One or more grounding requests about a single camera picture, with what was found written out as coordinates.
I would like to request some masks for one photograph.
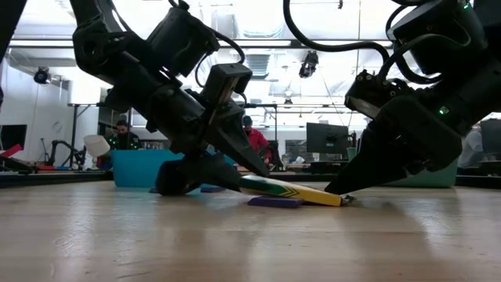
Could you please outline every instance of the wooden table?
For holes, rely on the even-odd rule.
[[[287,210],[112,182],[4,189],[0,281],[499,281],[499,191],[353,194]]]

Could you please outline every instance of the person in red shirt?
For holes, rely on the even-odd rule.
[[[249,143],[252,148],[259,154],[259,152],[268,146],[268,140],[260,133],[258,130],[252,128],[252,118],[249,116],[243,117],[243,130],[249,138]],[[265,164],[269,163],[271,157],[271,151],[266,150],[265,154]]]

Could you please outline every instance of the red shirt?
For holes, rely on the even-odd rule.
[[[254,128],[250,130],[250,133],[247,135],[247,137],[249,138],[250,145],[258,154],[262,148],[268,146],[268,141],[263,136],[263,134]],[[271,156],[272,156],[271,152],[267,150],[266,158],[269,159]]]

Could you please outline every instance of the white lampshade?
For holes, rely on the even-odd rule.
[[[98,135],[84,137],[84,144],[87,148],[87,153],[92,157],[101,157],[110,150],[110,144],[108,144],[104,137]]]

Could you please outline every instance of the blue plastic bin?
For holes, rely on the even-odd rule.
[[[114,180],[117,187],[153,188],[164,161],[180,160],[183,154],[170,150],[114,150],[112,151]],[[234,161],[226,157],[231,165]]]

